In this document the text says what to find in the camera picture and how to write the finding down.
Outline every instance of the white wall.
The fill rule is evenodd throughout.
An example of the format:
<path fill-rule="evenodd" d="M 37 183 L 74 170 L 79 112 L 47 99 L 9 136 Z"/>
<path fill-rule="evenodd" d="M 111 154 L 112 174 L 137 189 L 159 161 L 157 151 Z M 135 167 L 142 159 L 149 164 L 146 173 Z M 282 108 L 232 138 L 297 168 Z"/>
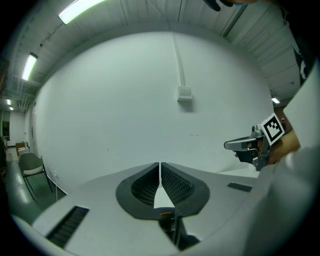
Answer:
<path fill-rule="evenodd" d="M 174 25 L 193 94 L 192 104 L 180 104 L 172 33 L 162 26 L 164 31 L 122 37 L 131 28 L 118 29 L 117 38 L 65 61 L 40 90 L 35 146 L 67 193 L 151 162 L 208 172 L 243 168 L 223 145 L 248 136 L 273 112 L 257 63 L 218 35 Z"/>
<path fill-rule="evenodd" d="M 30 151 L 34 153 L 34 145 L 33 145 L 33 139 L 32 139 L 32 110 L 33 110 L 34 101 L 31 101 L 29 103 L 29 108 L 27 112 L 25 113 L 25 126 L 24 126 L 24 132 L 25 132 L 25 139 L 28 142 L 28 145 L 30 147 Z"/>
<path fill-rule="evenodd" d="M 8 146 L 15 146 L 25 138 L 25 115 L 17 111 L 10 113 L 10 141 Z"/>

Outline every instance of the white sleeve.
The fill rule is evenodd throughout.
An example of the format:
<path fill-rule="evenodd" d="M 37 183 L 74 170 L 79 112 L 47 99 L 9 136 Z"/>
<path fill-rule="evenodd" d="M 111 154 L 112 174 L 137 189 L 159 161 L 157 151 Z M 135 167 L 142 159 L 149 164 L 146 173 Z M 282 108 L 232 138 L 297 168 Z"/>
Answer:
<path fill-rule="evenodd" d="M 283 110 L 301 148 L 320 145 L 320 65 L 314 67 L 295 97 Z"/>

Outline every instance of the black mesh vent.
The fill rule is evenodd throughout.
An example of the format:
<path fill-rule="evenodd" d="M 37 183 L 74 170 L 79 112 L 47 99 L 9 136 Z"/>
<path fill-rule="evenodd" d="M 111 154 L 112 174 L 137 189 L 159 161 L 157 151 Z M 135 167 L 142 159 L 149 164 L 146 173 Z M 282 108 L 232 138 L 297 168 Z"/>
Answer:
<path fill-rule="evenodd" d="M 174 205 L 182 203 L 195 191 L 195 186 L 162 165 L 162 185 Z"/>
<path fill-rule="evenodd" d="M 131 186 L 131 192 L 140 202 L 154 206 L 159 187 L 159 166 L 138 178 Z"/>
<path fill-rule="evenodd" d="M 228 187 L 233 188 L 235 190 L 241 190 L 244 192 L 250 192 L 252 189 L 252 186 L 238 184 L 238 183 L 234 183 L 234 182 L 229 183 Z"/>
<path fill-rule="evenodd" d="M 46 238 L 61 248 L 65 247 L 88 212 L 87 208 L 75 206 Z"/>

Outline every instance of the gray chair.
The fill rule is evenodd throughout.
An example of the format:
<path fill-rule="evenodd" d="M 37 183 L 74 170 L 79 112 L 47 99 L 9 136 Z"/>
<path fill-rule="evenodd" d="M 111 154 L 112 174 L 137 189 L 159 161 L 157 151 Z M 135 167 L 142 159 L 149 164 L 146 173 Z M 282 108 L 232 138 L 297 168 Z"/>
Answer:
<path fill-rule="evenodd" d="M 32 193 L 27 185 L 27 183 L 28 183 L 30 188 L 32 189 L 32 191 L 34 191 L 34 189 L 32 188 L 32 186 L 30 185 L 30 183 L 28 181 L 28 177 L 30 177 L 30 176 L 44 174 L 46 181 L 48 182 L 49 188 L 50 188 L 51 192 L 53 193 L 53 190 L 50 186 L 49 179 L 47 177 L 47 173 L 46 173 L 46 169 L 45 169 L 45 165 L 44 165 L 44 161 L 43 161 L 42 157 L 38 158 L 34 153 L 31 153 L 31 152 L 23 153 L 19 159 L 19 167 L 20 167 L 20 171 L 23 176 L 23 180 L 25 182 L 25 185 L 26 185 L 30 195 L 32 196 L 33 200 L 35 200 L 35 198 L 32 195 Z"/>

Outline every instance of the ceiling pipe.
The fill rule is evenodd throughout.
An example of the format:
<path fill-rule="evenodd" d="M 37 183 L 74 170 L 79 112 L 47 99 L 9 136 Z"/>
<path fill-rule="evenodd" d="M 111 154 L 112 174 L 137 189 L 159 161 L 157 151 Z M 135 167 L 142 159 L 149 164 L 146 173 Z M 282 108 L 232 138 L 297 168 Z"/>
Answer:
<path fill-rule="evenodd" d="M 237 21 L 239 20 L 240 16 L 244 13 L 245 9 L 247 8 L 246 4 L 243 4 L 239 10 L 239 12 L 236 14 L 236 16 L 234 17 L 233 21 L 231 22 L 231 24 L 229 25 L 229 27 L 226 29 L 226 31 L 223 33 L 223 37 L 226 38 L 227 35 L 230 33 L 230 31 L 233 29 L 233 27 L 235 26 L 235 24 L 237 23 Z"/>
<path fill-rule="evenodd" d="M 22 108 L 22 114 L 25 112 L 25 106 L 26 106 L 26 103 L 27 103 L 27 99 L 28 99 L 28 97 L 26 97 L 26 99 L 24 101 L 23 108 Z"/>
<path fill-rule="evenodd" d="M 20 105 L 20 114 L 22 114 L 22 106 L 24 103 L 24 99 L 25 99 L 25 95 L 22 96 L 22 101 L 21 101 L 21 105 Z"/>
<path fill-rule="evenodd" d="M 26 85 L 25 85 L 25 81 L 24 81 L 24 80 L 21 79 L 20 81 L 21 81 L 21 85 L 20 85 L 20 95 L 22 95 L 22 93 L 23 93 L 23 92 L 22 92 L 22 91 L 23 91 L 23 88 L 24 88 L 24 86 L 26 86 Z"/>
<path fill-rule="evenodd" d="M 27 102 L 27 99 L 28 99 L 28 95 L 26 93 L 24 93 L 27 89 L 27 81 L 23 81 L 23 83 L 21 84 L 21 91 L 20 91 L 20 95 L 23 95 L 22 96 L 22 102 L 21 102 L 21 114 L 23 114 L 24 112 L 24 108 L 25 108 L 25 105 L 26 105 L 26 102 Z"/>
<path fill-rule="evenodd" d="M 28 102 L 27 102 L 27 104 L 26 104 L 26 109 L 25 109 L 25 112 L 27 112 L 28 111 L 28 108 L 29 108 L 29 103 L 32 101 L 32 99 L 29 99 L 28 100 Z"/>
<path fill-rule="evenodd" d="M 17 94 L 19 94 L 19 92 L 20 92 L 20 87 L 21 87 L 21 79 L 19 78 L 19 80 L 18 80 L 18 82 L 16 84 L 16 92 L 17 92 Z"/>

